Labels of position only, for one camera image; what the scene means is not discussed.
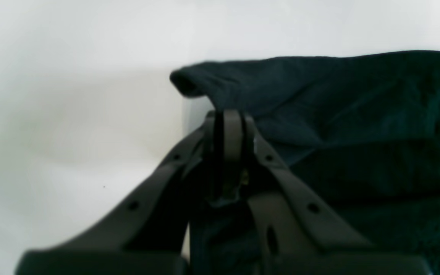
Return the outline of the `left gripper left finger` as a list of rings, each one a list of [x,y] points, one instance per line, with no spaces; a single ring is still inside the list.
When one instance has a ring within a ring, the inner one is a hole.
[[[223,117],[210,111],[143,183],[85,232],[26,252],[17,275],[190,275],[181,255],[191,214],[207,195]]]

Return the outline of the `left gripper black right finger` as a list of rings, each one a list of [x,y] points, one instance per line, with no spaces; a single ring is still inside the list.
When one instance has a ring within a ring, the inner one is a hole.
[[[223,198],[246,200],[262,259],[255,275],[431,275],[420,256],[378,249],[294,176],[248,115],[223,112]]]

